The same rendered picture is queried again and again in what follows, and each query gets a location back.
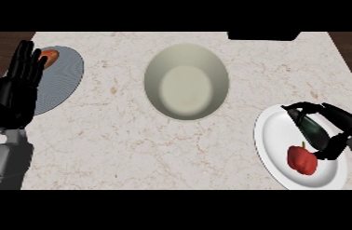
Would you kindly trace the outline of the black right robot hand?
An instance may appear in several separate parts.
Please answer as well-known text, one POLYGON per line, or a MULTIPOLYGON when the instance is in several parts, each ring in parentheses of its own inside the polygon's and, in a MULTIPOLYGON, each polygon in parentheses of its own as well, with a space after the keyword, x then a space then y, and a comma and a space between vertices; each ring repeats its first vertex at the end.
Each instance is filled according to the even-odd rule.
POLYGON ((290 109, 300 111, 298 117, 319 114, 330 123, 340 129, 341 133, 330 137, 327 147, 313 153, 319 160, 335 160, 346 147, 352 148, 352 114, 333 104, 315 104, 306 101, 282 105, 285 112, 290 109))

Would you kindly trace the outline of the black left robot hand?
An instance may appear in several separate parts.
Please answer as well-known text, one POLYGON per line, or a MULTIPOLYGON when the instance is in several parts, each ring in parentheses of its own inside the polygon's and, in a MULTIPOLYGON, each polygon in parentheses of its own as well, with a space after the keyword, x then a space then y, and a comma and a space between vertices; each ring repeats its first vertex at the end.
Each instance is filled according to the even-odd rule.
POLYGON ((32 120, 37 87, 47 57, 34 43, 22 40, 13 52, 10 67, 0 78, 0 129, 23 129, 32 120))

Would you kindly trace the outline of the dark green eggplant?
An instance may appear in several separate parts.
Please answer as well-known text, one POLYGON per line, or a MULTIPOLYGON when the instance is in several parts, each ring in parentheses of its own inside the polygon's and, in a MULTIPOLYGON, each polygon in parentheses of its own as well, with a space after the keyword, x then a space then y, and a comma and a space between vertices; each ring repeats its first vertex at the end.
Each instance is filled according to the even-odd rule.
POLYGON ((290 109, 287 111, 287 114, 293 122, 301 121, 298 125, 298 130, 304 136, 304 139, 309 142, 310 146, 318 151, 322 151, 330 141, 330 136, 327 131, 307 115, 304 115, 303 117, 298 117, 300 111, 297 109, 290 109))

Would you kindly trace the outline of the grey plate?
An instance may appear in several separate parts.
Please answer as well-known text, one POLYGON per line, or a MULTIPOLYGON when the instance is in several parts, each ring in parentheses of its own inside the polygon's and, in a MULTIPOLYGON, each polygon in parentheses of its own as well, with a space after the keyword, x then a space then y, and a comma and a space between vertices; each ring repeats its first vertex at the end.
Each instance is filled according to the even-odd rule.
POLYGON ((37 102, 34 114, 50 111, 69 97, 78 88, 84 75, 84 60, 71 47, 44 47, 43 51, 53 49, 57 59, 43 72, 37 88, 37 102))

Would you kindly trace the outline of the white plate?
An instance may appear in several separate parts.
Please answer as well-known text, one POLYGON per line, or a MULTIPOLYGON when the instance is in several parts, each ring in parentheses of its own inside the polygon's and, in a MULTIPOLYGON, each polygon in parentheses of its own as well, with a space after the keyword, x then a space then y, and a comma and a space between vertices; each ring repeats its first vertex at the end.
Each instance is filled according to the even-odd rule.
POLYGON ((253 136, 264 168, 287 189, 341 189, 347 175, 344 154, 340 154, 335 160, 319 160, 312 175, 301 175, 287 165, 290 146, 300 146, 304 143, 304 148, 310 153, 315 149, 279 104, 267 107, 260 113, 253 136))

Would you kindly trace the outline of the beige bowl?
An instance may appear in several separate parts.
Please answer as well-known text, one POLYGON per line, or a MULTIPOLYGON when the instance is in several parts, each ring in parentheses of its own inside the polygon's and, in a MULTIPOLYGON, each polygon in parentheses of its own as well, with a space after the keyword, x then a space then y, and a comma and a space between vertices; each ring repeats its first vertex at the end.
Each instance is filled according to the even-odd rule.
POLYGON ((193 44, 167 47, 152 58, 145 72, 151 105, 167 117, 192 121, 210 116, 229 91, 229 76, 216 54, 193 44))

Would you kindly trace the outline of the orange vegetable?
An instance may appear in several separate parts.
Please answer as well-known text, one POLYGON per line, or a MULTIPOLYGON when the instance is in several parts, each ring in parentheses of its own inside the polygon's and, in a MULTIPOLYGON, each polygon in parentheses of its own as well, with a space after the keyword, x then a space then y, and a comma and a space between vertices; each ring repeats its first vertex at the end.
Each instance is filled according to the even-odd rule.
POLYGON ((44 68, 49 68, 59 58, 59 51, 54 49, 43 50, 40 57, 47 57, 44 68))

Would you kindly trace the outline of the red bell pepper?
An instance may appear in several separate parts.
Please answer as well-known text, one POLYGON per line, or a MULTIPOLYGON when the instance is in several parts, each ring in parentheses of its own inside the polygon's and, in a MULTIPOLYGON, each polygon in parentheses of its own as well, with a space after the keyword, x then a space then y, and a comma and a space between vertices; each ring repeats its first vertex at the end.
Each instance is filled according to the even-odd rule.
POLYGON ((291 145, 287 149, 287 165, 301 175, 310 176, 318 168, 318 158, 306 150, 304 142, 300 146, 291 145))

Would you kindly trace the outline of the black appliance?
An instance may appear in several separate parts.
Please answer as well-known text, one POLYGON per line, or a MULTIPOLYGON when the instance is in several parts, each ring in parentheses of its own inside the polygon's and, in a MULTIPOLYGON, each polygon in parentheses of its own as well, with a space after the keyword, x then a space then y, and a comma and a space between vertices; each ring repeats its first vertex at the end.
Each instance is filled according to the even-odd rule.
POLYGON ((230 40, 269 40, 269 41, 293 41, 298 32, 288 33, 257 33, 257 32, 229 32, 227 38, 230 40))

